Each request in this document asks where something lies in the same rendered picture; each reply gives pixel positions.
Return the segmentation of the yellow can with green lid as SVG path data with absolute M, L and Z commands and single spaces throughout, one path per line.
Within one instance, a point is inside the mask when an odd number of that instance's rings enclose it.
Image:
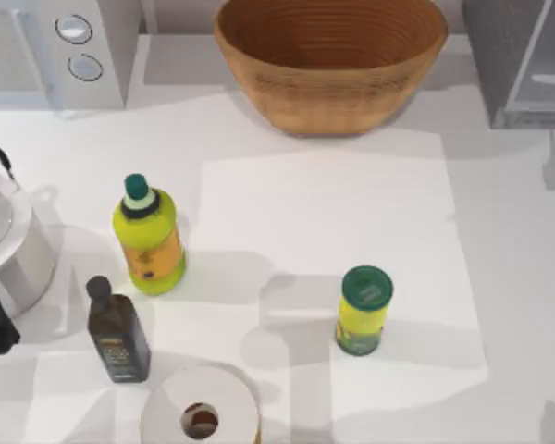
M 373 265 L 345 274 L 336 324 L 336 341 L 344 352 L 366 356 L 378 348 L 393 292 L 389 275 Z

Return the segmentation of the yellow-green bottle with green cap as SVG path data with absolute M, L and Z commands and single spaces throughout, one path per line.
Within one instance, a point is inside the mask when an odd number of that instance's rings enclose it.
M 171 196 L 152 187 L 142 174 L 124 180 L 125 194 L 113 214 L 113 229 L 124 253 L 129 277 L 147 295 L 174 289 L 186 268 Z

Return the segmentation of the brown woven basket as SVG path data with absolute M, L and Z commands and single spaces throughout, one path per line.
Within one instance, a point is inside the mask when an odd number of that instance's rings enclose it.
M 448 38 L 433 0 L 225 0 L 214 36 L 253 107 L 299 135 L 363 134 L 416 92 Z

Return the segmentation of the dark glass bottle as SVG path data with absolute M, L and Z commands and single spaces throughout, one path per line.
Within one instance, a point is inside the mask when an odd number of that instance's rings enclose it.
M 114 383 L 142 383 L 150 373 L 151 351 L 132 300 L 114 293 L 107 277 L 86 283 L 91 304 L 87 328 Z

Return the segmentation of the white paper roll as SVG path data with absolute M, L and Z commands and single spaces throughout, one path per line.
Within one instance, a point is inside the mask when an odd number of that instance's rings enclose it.
M 260 444 L 260 414 L 247 385 L 214 366 L 167 378 L 149 396 L 141 444 Z

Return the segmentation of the round microwave knob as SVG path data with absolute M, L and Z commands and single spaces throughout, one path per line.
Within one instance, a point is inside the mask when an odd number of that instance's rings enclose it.
M 103 76 L 104 68 L 92 55 L 80 54 L 68 59 L 68 72 L 77 80 L 94 82 Z
M 93 37 L 91 23 L 79 15 L 57 18 L 55 32 L 64 42 L 70 44 L 86 44 Z

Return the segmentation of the silver kettle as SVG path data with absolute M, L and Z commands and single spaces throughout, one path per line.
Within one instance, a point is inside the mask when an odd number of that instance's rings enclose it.
M 57 256 L 1 148 L 0 164 L 6 171 L 0 175 L 0 302 L 15 318 L 47 292 Z

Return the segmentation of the pale microwave oven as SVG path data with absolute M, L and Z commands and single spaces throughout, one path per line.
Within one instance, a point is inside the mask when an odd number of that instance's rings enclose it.
M 56 34 L 56 19 L 71 15 L 91 23 L 86 44 Z M 143 23 L 142 0 L 0 0 L 0 109 L 124 108 Z M 80 54 L 101 62 L 99 80 L 68 72 L 68 59 Z

